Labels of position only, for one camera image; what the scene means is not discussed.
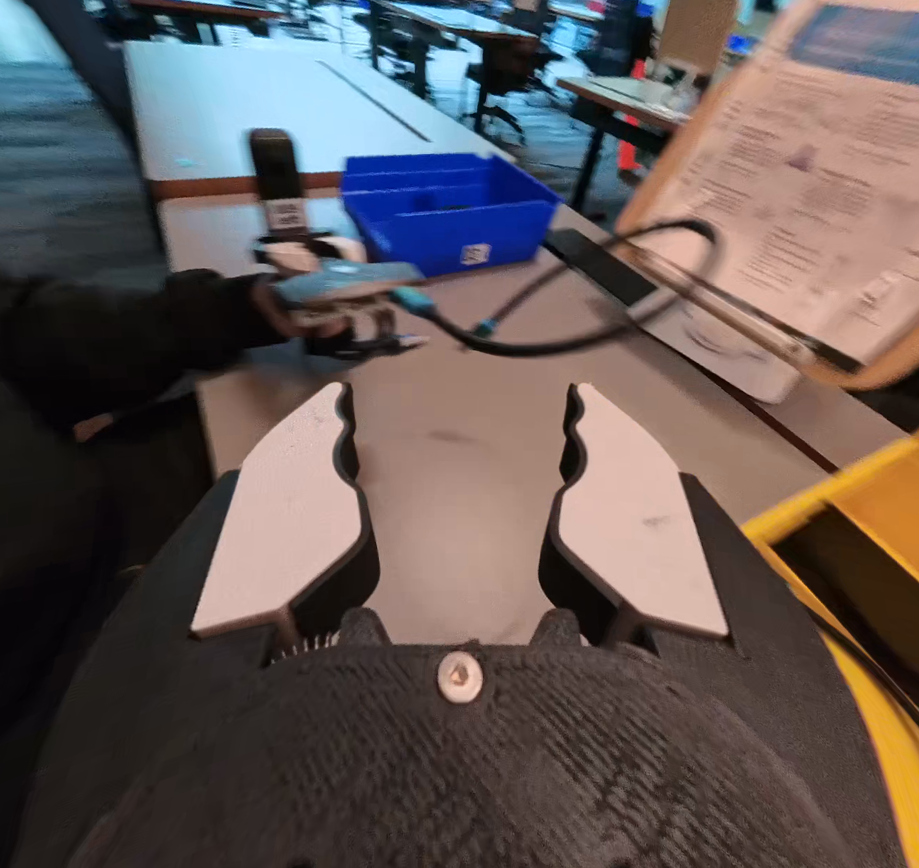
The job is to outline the person's torso black sweatshirt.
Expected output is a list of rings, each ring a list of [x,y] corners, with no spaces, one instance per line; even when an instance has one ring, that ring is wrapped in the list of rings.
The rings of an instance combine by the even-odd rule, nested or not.
[[[48,725],[127,587],[213,483],[188,391],[78,442],[2,385],[1,846],[16,847]]]

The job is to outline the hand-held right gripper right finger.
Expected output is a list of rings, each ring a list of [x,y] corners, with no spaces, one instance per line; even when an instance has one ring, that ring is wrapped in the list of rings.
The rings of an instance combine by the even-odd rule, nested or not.
[[[653,630],[729,638],[681,472],[664,448],[587,383],[571,384],[560,489],[538,563],[549,602],[592,646]]]

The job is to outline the yellow plastic bin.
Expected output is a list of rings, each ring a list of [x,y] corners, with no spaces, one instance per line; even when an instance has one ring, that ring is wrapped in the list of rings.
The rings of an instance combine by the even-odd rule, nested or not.
[[[743,532],[807,609],[879,761],[918,864],[918,436],[752,518]]]

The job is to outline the wooden document stand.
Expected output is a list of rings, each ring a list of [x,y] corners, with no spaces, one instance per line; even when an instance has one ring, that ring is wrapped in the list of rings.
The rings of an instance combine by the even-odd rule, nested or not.
[[[917,331],[918,0],[794,0],[662,154],[632,242],[679,290],[647,331],[745,395],[875,367]]]

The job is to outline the white desk wood edge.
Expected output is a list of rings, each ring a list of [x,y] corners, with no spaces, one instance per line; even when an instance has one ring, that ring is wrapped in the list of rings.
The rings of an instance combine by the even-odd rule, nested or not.
[[[141,169],[156,202],[253,194],[248,134],[293,140],[307,190],[360,156],[513,158],[368,64],[318,43],[124,47]]]

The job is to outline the blue plastic bin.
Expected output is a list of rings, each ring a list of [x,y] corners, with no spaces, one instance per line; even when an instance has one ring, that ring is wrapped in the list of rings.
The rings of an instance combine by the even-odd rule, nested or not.
[[[499,156],[352,157],[341,201],[369,260],[426,278],[531,261],[560,197]]]

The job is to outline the person's left forearm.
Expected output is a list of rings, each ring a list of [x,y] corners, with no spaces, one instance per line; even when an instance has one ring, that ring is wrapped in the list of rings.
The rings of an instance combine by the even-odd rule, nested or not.
[[[191,270],[144,290],[2,275],[2,383],[59,429],[141,406],[285,342],[251,300],[262,279]]]

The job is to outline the person's left hand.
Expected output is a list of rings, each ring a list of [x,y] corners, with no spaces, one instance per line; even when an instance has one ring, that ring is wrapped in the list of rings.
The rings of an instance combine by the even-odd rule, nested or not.
[[[250,296],[261,318],[279,338],[284,341],[303,338],[305,328],[295,321],[272,283],[257,280],[250,289]]]

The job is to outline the black desk grommet strip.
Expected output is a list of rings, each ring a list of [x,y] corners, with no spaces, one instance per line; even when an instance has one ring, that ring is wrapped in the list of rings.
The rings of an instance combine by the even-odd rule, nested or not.
[[[590,240],[580,231],[550,231],[543,245],[570,270],[627,308],[635,307],[659,291],[659,288],[646,277],[608,253],[602,245]]]

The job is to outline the wood edge background desk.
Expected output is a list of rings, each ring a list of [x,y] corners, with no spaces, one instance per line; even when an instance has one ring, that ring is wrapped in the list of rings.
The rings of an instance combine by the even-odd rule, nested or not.
[[[560,89],[573,95],[570,114],[588,127],[583,155],[569,208],[584,214],[595,168],[606,138],[620,150],[626,146],[658,157],[688,120],[675,108],[676,87],[634,77],[560,79]]]

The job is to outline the black HDMI switch box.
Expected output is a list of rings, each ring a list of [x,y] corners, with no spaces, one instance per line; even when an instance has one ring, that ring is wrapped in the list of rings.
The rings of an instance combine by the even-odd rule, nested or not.
[[[275,282],[280,300],[291,308],[365,300],[395,288],[420,284],[426,276],[408,263],[356,263],[323,258],[318,267]]]

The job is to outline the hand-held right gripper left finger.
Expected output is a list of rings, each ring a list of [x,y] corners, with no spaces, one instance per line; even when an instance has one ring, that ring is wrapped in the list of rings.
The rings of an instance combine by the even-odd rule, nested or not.
[[[349,383],[331,383],[276,424],[242,463],[191,634],[269,626],[283,648],[330,645],[381,574],[358,484]]]

